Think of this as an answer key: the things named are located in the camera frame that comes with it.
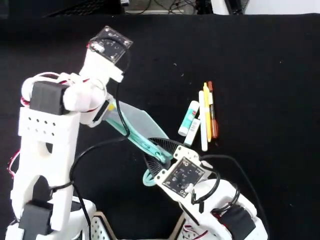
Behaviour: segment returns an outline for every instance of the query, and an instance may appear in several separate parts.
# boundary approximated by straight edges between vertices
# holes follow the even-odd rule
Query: black mesh fan
[[[171,155],[174,155],[178,146],[183,145],[180,142],[173,141],[166,138],[152,137],[152,138],[149,138],[149,140],[155,145],[161,147],[163,150],[170,153]],[[167,161],[167,163],[163,164],[153,156],[150,156],[146,153],[144,153],[143,155],[144,155],[144,161],[146,163],[146,166],[150,170],[150,173],[153,177],[156,176],[162,169],[170,168],[170,161]]]

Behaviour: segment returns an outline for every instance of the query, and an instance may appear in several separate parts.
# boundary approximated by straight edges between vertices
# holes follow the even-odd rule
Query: black cloth
[[[79,72],[86,43],[105,25],[132,39],[121,101],[146,110],[170,138],[203,82],[214,83],[219,140],[247,172],[271,239],[318,236],[320,187],[320,16],[86,16],[0,21],[1,236],[13,219],[6,163],[19,148],[20,89],[37,73]],[[77,152],[119,134],[108,124],[80,127]],[[201,155],[199,136],[192,146]],[[238,169],[212,161],[255,199]],[[104,212],[118,238],[168,237],[181,210],[145,187],[142,153],[130,142],[86,156],[76,171],[84,197]]]

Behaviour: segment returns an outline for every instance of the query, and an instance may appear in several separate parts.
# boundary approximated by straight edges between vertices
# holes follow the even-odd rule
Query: white marker
[[[199,91],[200,104],[200,131],[201,131],[201,149],[206,152],[208,150],[206,113],[205,113],[205,94],[204,91]]]

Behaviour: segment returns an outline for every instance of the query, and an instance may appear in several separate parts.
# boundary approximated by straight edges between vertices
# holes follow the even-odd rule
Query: glue stick
[[[199,110],[199,102],[192,101],[189,105],[188,110],[186,111],[186,114],[184,116],[182,124],[178,130],[178,134],[180,134],[183,137],[187,136],[189,128],[190,128],[192,121],[195,118],[198,110]]]

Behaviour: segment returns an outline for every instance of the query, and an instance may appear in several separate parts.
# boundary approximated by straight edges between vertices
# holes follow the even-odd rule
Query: hole
[[[51,190],[44,176],[40,176],[34,184],[32,198],[39,202],[47,202],[51,199]]]
[[[46,142],[45,146],[46,146],[46,149],[48,150],[48,152],[52,154],[53,144]]]

